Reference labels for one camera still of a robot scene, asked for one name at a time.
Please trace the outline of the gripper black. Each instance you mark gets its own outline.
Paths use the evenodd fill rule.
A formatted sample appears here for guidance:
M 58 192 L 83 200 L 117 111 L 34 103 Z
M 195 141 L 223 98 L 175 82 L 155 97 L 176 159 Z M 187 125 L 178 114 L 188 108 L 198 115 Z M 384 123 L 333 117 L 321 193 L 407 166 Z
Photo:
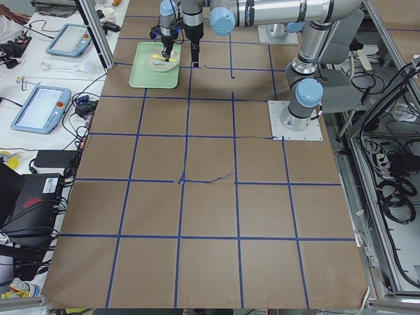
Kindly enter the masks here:
M 173 50 L 174 39 L 171 36 L 161 35 L 161 42 L 163 44 L 163 50 L 161 55 L 167 62 L 171 61 L 171 51 Z
M 197 26 L 185 25 L 186 38 L 190 40 L 191 62 L 194 68 L 199 68 L 200 39 L 203 37 L 203 23 Z

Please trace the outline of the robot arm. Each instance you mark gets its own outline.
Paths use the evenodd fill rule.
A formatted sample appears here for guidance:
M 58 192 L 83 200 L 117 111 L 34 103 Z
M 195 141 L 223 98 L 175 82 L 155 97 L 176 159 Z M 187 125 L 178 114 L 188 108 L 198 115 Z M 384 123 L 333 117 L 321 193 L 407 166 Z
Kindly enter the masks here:
M 170 59 L 173 46 L 178 38 L 175 7 L 175 2 L 170 0 L 163 0 L 159 7 L 160 37 L 164 46 L 162 57 L 166 60 Z
M 181 1 L 182 23 L 187 38 L 192 40 L 191 53 L 203 37 L 203 8 L 210 9 L 214 33 L 228 35 L 235 28 L 264 26 L 271 36 L 286 37 L 301 32 L 302 42 L 297 57 L 287 67 L 291 100 L 280 115 L 282 125 L 291 131 L 308 127 L 311 115 L 322 99 L 312 96 L 322 86 L 313 78 L 317 65 L 334 33 L 336 23 L 349 17 L 360 6 L 359 1 L 294 0 L 294 1 Z

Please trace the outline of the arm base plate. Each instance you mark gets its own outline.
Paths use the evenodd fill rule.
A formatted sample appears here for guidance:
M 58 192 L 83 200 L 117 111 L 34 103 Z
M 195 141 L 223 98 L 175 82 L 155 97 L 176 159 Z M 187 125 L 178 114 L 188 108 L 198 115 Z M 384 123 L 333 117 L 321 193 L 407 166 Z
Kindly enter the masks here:
M 297 118 L 289 112 L 289 101 L 268 101 L 272 138 L 274 140 L 323 141 L 318 113 Z
M 259 42 L 268 45 L 298 45 L 296 33 L 289 33 L 285 24 L 265 24 L 258 26 Z

